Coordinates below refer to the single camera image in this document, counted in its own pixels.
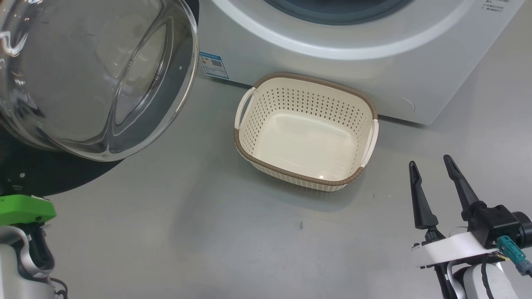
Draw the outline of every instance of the beige plastic basket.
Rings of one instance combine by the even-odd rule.
[[[373,103],[356,90],[291,73],[260,79],[235,117],[235,144],[253,166],[322,191],[355,180],[371,157],[379,124]]]

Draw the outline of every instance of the green plastic part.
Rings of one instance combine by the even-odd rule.
[[[44,223],[55,216],[54,205],[48,200],[26,195],[0,196],[0,226]]]

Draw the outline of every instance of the basket handle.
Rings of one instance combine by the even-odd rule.
[[[235,116],[235,129],[237,130],[240,130],[240,122],[246,118],[247,113],[250,110],[251,103],[253,102],[253,99],[255,99],[255,91],[255,87],[250,88],[240,100],[240,104],[238,104],[238,109],[236,110]],[[242,115],[242,110],[244,109],[246,103],[248,103],[247,108],[244,112],[244,115]]]
[[[373,120],[373,128],[371,129],[368,143],[366,144],[366,148],[364,151],[364,156],[362,157],[362,164],[360,167],[365,167],[366,164],[368,164],[369,159],[371,158],[371,154],[373,153],[373,150],[375,149],[375,144],[377,143],[377,136],[379,135],[379,122],[374,119]]]

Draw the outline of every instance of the washing machine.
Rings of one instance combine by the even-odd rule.
[[[344,84],[379,114],[431,124],[524,0],[200,0],[206,74]]]

